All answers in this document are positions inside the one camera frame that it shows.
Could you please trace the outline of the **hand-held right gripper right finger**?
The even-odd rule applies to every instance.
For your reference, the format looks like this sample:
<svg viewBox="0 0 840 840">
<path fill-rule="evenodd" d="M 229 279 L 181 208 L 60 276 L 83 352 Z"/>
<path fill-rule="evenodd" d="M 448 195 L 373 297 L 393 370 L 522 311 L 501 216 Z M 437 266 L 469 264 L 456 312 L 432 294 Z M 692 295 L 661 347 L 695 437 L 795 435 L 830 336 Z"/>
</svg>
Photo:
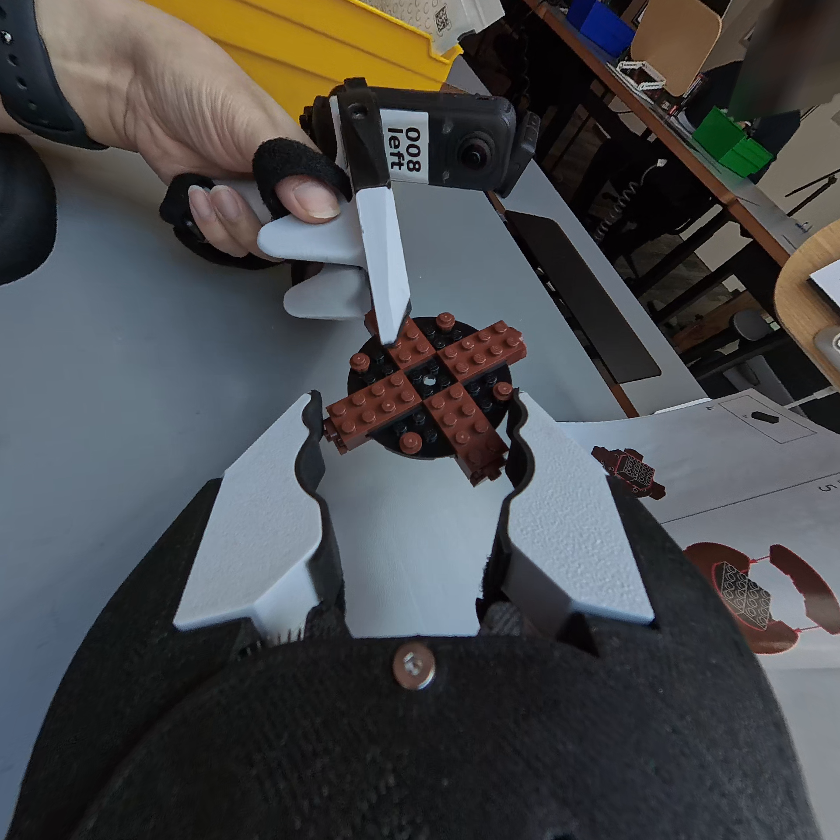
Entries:
<svg viewBox="0 0 840 840">
<path fill-rule="evenodd" d="M 649 626 L 655 614 L 606 473 L 530 395 L 508 411 L 512 492 L 476 603 L 485 632 L 560 638 L 573 615 Z"/>
</svg>

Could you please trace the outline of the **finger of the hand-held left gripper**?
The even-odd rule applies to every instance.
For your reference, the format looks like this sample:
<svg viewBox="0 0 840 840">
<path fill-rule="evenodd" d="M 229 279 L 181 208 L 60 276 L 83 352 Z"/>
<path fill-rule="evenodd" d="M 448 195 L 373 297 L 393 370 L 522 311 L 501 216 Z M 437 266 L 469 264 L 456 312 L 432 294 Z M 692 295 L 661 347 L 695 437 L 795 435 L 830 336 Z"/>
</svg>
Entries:
<svg viewBox="0 0 840 840">
<path fill-rule="evenodd" d="M 361 189 L 355 203 L 380 341 L 391 345 L 397 340 L 411 305 L 392 189 L 385 185 Z"/>
</svg>

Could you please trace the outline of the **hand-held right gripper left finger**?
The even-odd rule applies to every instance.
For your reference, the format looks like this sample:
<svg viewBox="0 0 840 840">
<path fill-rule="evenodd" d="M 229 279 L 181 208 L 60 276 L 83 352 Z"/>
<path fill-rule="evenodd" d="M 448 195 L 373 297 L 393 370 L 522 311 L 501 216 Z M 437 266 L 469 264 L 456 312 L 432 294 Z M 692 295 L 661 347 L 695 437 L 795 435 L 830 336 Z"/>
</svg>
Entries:
<svg viewBox="0 0 840 840">
<path fill-rule="evenodd" d="M 246 618 L 265 640 L 302 635 L 343 591 L 329 509 L 318 494 L 322 398 L 299 397 L 222 478 L 174 616 L 181 631 Z"/>
</svg>

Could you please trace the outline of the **brown and black brick model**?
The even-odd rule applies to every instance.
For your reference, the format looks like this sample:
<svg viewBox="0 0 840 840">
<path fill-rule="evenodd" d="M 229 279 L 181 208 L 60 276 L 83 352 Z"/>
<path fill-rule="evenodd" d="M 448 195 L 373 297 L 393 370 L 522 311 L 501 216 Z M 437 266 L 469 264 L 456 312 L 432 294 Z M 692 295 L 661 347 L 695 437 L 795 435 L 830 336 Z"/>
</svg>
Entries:
<svg viewBox="0 0 840 840">
<path fill-rule="evenodd" d="M 512 397 L 522 333 L 497 321 L 474 329 L 450 312 L 407 318 L 391 345 L 373 310 L 371 338 L 350 359 L 348 395 L 326 408 L 324 436 L 341 454 L 372 440 L 414 459 L 452 457 L 473 486 L 500 477 L 508 446 L 497 432 Z"/>
</svg>

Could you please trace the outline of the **wooden edged background desk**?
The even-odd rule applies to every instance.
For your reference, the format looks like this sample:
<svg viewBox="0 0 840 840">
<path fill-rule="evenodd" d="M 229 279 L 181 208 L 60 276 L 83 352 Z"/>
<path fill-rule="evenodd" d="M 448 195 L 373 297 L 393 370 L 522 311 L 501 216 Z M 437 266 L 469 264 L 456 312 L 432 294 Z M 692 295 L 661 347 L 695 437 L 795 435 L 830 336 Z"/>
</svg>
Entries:
<svg viewBox="0 0 840 840">
<path fill-rule="evenodd" d="M 648 134 L 656 137 L 681 161 L 779 266 L 783 266 L 795 250 L 812 236 L 812 233 L 801 230 L 793 216 L 783 211 L 755 184 L 720 167 L 690 137 L 679 131 L 675 120 L 620 79 L 606 52 L 570 26 L 566 16 L 558 9 L 546 2 L 527 1 L 526 5 L 574 52 L 586 67 L 585 75 L 593 76 L 604 89 L 611 91 L 645 126 Z"/>
</svg>

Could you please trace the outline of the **person's left hand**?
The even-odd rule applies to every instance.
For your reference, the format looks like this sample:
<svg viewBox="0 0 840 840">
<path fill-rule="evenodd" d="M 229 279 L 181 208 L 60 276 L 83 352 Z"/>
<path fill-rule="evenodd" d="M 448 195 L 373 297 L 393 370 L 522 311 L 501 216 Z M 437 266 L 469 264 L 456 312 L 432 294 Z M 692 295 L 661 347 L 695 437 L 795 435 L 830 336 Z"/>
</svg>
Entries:
<svg viewBox="0 0 840 840">
<path fill-rule="evenodd" d="M 138 152 L 164 183 L 245 179 L 255 152 L 309 144 L 210 38 L 135 1 L 38 1 L 38 29 L 66 100 L 100 144 Z"/>
</svg>

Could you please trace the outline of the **brick instruction booklet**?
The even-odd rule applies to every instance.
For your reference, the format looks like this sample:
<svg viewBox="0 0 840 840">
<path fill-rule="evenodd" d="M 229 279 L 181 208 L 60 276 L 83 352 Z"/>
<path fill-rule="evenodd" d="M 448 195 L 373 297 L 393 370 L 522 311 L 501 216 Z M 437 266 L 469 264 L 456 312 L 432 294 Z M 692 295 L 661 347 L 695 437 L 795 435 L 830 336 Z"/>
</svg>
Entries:
<svg viewBox="0 0 840 840">
<path fill-rule="evenodd" d="M 837 434 L 755 391 L 624 421 L 562 423 L 627 483 L 764 666 L 837 668 Z"/>
</svg>

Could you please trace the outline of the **yellow storage bin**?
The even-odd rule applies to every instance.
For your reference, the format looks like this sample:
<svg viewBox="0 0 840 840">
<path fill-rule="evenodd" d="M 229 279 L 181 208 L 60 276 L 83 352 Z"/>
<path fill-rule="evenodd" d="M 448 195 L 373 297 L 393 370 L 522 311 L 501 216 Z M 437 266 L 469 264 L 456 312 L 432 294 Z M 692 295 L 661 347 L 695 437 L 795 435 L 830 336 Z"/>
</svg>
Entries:
<svg viewBox="0 0 840 840">
<path fill-rule="evenodd" d="M 149 1 L 203 32 L 288 112 L 346 78 L 438 91 L 459 46 L 354 1 Z"/>
</svg>

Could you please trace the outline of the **blue storage bin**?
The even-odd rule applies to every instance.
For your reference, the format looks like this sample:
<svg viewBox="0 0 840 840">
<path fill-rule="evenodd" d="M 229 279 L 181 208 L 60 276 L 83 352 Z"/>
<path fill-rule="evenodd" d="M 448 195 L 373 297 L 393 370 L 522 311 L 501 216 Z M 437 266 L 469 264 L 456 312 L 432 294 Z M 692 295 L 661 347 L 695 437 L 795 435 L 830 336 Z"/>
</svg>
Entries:
<svg viewBox="0 0 840 840">
<path fill-rule="evenodd" d="M 570 26 L 614 59 L 627 50 L 636 33 L 609 6 L 598 1 L 573 1 L 566 18 Z"/>
</svg>

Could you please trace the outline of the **black flat panel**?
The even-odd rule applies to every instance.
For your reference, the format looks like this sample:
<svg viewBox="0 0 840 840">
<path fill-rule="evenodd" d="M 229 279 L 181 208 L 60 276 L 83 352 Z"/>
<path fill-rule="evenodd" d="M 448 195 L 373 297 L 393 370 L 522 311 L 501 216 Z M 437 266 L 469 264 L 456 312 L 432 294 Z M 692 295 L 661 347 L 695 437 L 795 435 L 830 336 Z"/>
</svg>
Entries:
<svg viewBox="0 0 840 840">
<path fill-rule="evenodd" d="M 505 211 L 508 232 L 584 350 L 617 384 L 662 371 L 562 228 L 547 217 Z"/>
</svg>

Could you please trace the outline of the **beige chair back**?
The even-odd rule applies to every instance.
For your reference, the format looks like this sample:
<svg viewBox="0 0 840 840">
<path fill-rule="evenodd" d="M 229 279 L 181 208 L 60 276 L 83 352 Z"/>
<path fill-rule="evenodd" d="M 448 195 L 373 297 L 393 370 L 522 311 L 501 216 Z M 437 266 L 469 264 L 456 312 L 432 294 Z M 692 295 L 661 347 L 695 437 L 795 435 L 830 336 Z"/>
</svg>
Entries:
<svg viewBox="0 0 840 840">
<path fill-rule="evenodd" d="M 701 1 L 650 1 L 630 46 L 631 60 L 645 61 L 665 78 L 665 89 L 683 96 L 721 33 L 721 16 Z"/>
</svg>

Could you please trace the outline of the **green storage bin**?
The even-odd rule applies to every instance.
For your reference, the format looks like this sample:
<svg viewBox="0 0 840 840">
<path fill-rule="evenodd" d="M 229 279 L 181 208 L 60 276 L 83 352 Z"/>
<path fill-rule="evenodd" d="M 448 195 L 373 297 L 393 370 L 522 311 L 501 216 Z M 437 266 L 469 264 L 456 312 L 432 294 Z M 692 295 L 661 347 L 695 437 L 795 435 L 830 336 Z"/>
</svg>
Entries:
<svg viewBox="0 0 840 840">
<path fill-rule="evenodd" d="M 775 159 L 719 108 L 709 111 L 691 137 L 721 166 L 741 177 L 760 172 Z"/>
</svg>

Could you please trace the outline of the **round wooden table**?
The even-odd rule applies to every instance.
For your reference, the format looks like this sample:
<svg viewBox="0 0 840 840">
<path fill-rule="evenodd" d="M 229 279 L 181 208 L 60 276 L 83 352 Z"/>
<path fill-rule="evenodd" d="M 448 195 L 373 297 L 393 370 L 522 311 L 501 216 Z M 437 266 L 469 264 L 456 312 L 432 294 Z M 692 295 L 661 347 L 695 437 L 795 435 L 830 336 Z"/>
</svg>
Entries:
<svg viewBox="0 0 840 840">
<path fill-rule="evenodd" d="M 793 341 L 825 375 L 839 387 L 839 372 L 814 345 L 814 337 L 825 328 L 837 328 L 838 313 L 813 288 L 812 273 L 839 258 L 839 221 L 809 237 L 786 261 L 778 276 L 773 301 L 777 320 Z"/>
</svg>

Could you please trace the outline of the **white frame model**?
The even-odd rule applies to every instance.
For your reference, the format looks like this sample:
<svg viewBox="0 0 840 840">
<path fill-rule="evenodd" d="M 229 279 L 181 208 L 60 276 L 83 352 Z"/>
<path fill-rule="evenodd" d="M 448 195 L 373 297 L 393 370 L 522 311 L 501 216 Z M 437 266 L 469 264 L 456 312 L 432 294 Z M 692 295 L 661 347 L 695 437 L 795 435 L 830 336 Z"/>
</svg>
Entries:
<svg viewBox="0 0 840 840">
<path fill-rule="evenodd" d="M 637 91 L 660 91 L 666 79 L 646 61 L 623 60 L 615 67 L 617 75 Z"/>
</svg>

